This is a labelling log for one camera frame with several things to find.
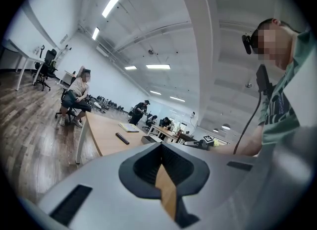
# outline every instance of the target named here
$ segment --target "hair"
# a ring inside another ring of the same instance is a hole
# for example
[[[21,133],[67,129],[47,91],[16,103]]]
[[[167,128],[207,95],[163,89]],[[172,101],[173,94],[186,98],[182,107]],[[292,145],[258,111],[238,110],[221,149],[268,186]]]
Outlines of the hair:
[[[258,27],[256,28],[256,30],[253,32],[251,38],[250,38],[250,45],[252,47],[252,49],[257,53],[257,49],[258,49],[258,33],[260,29],[264,28],[264,25],[267,24],[271,24],[272,23],[273,18],[268,18],[264,21],[262,21]],[[292,31],[296,32],[296,33],[300,33],[298,31],[296,31],[295,29],[293,29],[288,23],[281,21],[281,26],[285,26],[288,27],[289,29],[291,29]]]

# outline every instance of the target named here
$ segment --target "ear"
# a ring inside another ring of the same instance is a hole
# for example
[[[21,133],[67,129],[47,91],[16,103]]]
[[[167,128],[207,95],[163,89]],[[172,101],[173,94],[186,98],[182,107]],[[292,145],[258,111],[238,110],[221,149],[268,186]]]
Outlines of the ear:
[[[281,21],[278,20],[278,19],[276,19],[276,18],[272,19],[272,23],[275,24],[275,25],[277,25],[277,26],[280,26],[280,25],[281,25]]]

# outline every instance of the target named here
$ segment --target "sneaker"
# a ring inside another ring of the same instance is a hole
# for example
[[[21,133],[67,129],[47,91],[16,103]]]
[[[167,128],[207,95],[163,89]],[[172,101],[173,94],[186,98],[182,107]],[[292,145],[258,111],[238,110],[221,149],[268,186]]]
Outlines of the sneaker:
[[[59,125],[60,126],[65,126],[65,119],[66,119],[66,117],[60,117],[60,120],[59,120]]]
[[[83,125],[79,122],[79,120],[73,119],[73,123],[76,124],[78,127],[82,128]]]

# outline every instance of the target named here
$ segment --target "notebook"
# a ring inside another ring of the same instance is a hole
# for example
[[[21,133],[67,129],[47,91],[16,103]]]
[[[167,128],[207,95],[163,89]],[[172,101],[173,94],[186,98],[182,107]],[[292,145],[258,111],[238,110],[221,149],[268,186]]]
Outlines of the notebook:
[[[130,123],[119,123],[119,126],[123,128],[126,132],[139,132],[134,124]]]

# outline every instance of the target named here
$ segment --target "air conditioner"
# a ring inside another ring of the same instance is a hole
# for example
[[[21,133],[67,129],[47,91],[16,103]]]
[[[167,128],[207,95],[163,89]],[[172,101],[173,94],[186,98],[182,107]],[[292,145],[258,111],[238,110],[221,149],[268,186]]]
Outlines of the air conditioner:
[[[100,52],[104,57],[108,57],[108,56],[109,56],[101,45],[98,45],[98,46],[96,47],[96,50],[97,50],[98,52]]]

